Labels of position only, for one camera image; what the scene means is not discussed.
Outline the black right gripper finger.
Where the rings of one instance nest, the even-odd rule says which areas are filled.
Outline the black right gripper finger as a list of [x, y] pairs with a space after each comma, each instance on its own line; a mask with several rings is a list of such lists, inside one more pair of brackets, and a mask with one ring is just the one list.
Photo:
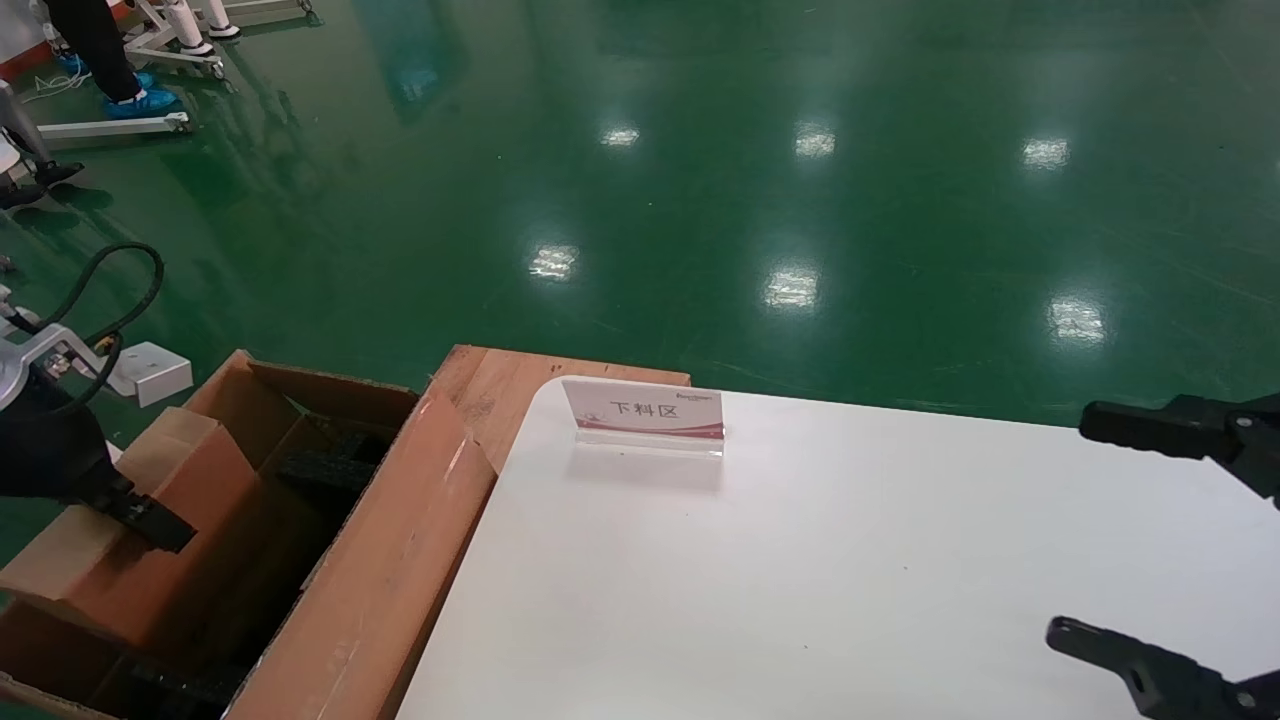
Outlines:
[[1078, 423], [1093, 442], [1208, 459], [1261, 498], [1279, 492], [1279, 395], [1243, 402], [1179, 395], [1157, 409], [1094, 401]]
[[1066, 616], [1050, 620], [1044, 642], [1119, 676], [1142, 717], [1279, 717], [1276, 670], [1230, 682], [1185, 655]]

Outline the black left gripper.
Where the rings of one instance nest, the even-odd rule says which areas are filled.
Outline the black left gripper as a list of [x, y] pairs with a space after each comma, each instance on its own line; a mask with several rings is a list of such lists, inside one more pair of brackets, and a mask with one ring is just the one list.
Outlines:
[[154, 550], [179, 553], [197, 530], [114, 466], [96, 416], [50, 375], [28, 375], [1, 415], [1, 495], [79, 503], [115, 519]]

